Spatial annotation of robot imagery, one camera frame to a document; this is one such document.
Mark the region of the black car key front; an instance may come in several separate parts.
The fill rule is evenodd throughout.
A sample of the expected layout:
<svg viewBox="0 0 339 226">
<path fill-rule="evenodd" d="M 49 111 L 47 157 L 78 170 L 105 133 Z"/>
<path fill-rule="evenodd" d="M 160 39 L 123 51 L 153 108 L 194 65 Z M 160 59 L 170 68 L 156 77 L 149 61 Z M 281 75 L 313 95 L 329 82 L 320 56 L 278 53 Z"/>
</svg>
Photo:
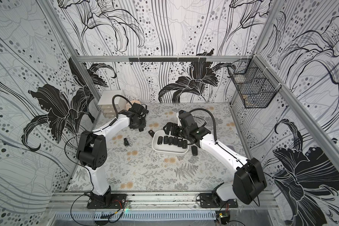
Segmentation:
<svg viewBox="0 0 339 226">
<path fill-rule="evenodd" d="M 187 149 L 187 146 L 188 146 L 187 140 L 184 139 L 182 143 L 182 149 Z"/>
</svg>

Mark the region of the small black key left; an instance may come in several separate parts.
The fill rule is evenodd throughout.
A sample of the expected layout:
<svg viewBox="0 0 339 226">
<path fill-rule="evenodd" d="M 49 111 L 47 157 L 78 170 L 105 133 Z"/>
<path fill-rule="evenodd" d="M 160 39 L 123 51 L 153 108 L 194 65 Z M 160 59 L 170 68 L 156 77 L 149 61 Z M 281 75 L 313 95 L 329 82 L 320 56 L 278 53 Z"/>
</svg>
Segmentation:
<svg viewBox="0 0 339 226">
<path fill-rule="evenodd" d="M 125 145 L 126 147 L 128 147 L 128 146 L 130 145 L 127 138 L 124 138 L 124 145 Z"/>
</svg>

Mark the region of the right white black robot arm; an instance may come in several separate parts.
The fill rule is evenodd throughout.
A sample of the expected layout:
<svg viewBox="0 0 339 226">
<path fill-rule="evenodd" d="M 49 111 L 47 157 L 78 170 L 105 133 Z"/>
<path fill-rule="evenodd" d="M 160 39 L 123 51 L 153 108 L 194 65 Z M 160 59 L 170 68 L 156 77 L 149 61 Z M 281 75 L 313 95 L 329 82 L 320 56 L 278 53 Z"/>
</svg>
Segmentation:
<svg viewBox="0 0 339 226">
<path fill-rule="evenodd" d="M 192 112 L 207 112 L 213 124 L 213 131 L 204 125 L 198 126 Z M 233 181 L 222 183 L 212 191 L 214 202 L 227 203 L 229 200 L 239 200 L 250 204 L 258 199 L 259 194 L 267 187 L 262 165 L 256 158 L 248 159 L 225 146 L 217 137 L 216 121 L 213 114 L 204 108 L 191 111 L 181 110 L 176 115 L 178 122 L 169 122 L 163 127 L 166 135 L 172 134 L 189 145 L 196 146 L 219 160 L 233 174 Z"/>
</svg>

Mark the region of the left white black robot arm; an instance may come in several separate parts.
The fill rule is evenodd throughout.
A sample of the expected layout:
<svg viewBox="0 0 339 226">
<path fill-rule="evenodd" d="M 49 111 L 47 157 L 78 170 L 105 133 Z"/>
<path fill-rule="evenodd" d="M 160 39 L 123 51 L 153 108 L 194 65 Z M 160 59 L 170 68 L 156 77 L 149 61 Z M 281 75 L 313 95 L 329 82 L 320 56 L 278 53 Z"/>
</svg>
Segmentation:
<svg viewBox="0 0 339 226">
<path fill-rule="evenodd" d="M 131 107 L 121 111 L 115 108 L 115 117 L 110 122 L 93 131 L 84 131 L 80 135 L 76 152 L 79 165 L 89 173 L 92 184 L 92 190 L 89 192 L 91 203 L 97 202 L 103 206 L 112 203 L 111 187 L 102 167 L 108 156 L 106 143 L 127 127 L 142 132 L 146 127 L 148 114 L 147 105 L 131 103 L 126 97 L 119 94 L 113 96 L 112 105 L 115 105 L 117 97 L 126 100 Z"/>
</svg>

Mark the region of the black flip key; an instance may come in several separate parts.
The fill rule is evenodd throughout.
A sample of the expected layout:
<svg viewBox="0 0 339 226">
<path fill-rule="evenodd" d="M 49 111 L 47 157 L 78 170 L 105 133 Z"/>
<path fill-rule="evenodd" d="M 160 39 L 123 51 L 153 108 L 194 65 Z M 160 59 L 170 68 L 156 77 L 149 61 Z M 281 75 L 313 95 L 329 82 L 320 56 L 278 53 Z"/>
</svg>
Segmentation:
<svg viewBox="0 0 339 226">
<path fill-rule="evenodd" d="M 151 137 L 154 137 L 155 132 L 153 130 L 150 130 L 148 133 Z"/>
<path fill-rule="evenodd" d="M 168 137 L 168 136 L 164 136 L 164 137 L 163 137 L 163 143 L 164 143 L 165 145 L 167 145 L 167 144 L 169 143 L 169 137 Z"/>
</svg>

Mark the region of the white rectangular storage box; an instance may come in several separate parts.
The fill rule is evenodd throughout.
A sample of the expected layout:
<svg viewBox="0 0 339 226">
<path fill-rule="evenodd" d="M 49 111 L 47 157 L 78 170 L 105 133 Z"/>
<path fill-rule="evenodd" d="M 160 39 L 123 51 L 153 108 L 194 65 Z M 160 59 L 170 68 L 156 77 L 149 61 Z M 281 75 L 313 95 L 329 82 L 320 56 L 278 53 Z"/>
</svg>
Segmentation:
<svg viewBox="0 0 339 226">
<path fill-rule="evenodd" d="M 180 138 L 166 135 L 163 130 L 157 131 L 153 135 L 152 149 L 158 153 L 183 156 L 190 147 L 184 148 L 180 144 Z"/>
</svg>

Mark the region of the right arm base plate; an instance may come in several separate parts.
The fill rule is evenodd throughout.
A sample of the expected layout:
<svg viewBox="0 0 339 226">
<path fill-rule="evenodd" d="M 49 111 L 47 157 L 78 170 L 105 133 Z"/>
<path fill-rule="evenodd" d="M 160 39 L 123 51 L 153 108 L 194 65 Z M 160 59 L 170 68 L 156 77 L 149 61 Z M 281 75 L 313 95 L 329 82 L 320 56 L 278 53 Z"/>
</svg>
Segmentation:
<svg viewBox="0 0 339 226">
<path fill-rule="evenodd" d="M 228 201 L 223 201 L 214 193 L 199 193 L 196 200 L 200 203 L 200 207 L 204 209 L 238 207 L 237 200 L 230 199 Z"/>
</svg>

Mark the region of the white mini drawer cabinet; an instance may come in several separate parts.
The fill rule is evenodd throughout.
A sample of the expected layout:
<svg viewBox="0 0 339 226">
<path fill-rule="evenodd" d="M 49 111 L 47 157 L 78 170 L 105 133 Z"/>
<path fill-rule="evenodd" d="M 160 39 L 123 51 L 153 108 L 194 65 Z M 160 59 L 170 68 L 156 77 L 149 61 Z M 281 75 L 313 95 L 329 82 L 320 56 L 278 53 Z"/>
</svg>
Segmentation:
<svg viewBox="0 0 339 226">
<path fill-rule="evenodd" d="M 98 106 L 105 118 L 114 118 L 115 108 L 118 112 L 126 109 L 127 101 L 121 97 L 115 98 L 115 106 L 113 106 L 112 99 L 115 95 L 124 96 L 124 92 L 122 90 L 104 90 L 102 92 Z"/>
</svg>

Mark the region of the flat black smart key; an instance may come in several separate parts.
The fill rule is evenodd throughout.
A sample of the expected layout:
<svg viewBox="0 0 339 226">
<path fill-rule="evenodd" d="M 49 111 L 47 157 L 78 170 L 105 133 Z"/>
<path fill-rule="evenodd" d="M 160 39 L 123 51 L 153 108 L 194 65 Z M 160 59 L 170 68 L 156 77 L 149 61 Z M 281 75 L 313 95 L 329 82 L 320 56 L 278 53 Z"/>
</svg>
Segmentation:
<svg viewBox="0 0 339 226">
<path fill-rule="evenodd" d="M 198 155 L 198 148 L 197 146 L 191 146 L 191 152 L 193 156 L 197 156 Z"/>
</svg>

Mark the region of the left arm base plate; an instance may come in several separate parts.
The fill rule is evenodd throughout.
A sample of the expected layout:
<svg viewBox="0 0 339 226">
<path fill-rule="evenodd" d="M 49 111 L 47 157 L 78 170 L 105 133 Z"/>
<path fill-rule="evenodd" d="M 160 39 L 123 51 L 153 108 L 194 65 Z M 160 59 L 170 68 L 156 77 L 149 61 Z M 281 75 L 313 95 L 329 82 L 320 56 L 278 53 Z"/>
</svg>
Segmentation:
<svg viewBox="0 0 339 226">
<path fill-rule="evenodd" d="M 96 195 L 90 193 L 88 209 L 123 209 L 126 203 L 126 194 Z"/>
</svg>

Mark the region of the peach round alarm clock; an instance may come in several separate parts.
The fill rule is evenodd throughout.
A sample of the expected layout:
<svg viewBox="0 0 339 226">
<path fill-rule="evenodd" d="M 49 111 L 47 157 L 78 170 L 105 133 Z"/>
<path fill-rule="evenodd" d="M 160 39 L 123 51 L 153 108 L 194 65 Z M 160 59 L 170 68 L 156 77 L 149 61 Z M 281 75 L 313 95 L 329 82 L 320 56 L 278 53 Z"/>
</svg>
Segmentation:
<svg viewBox="0 0 339 226">
<path fill-rule="evenodd" d="M 131 100 L 130 103 L 126 104 L 126 110 L 129 110 L 135 103 L 139 105 L 141 104 L 141 102 L 138 100 Z"/>
</svg>

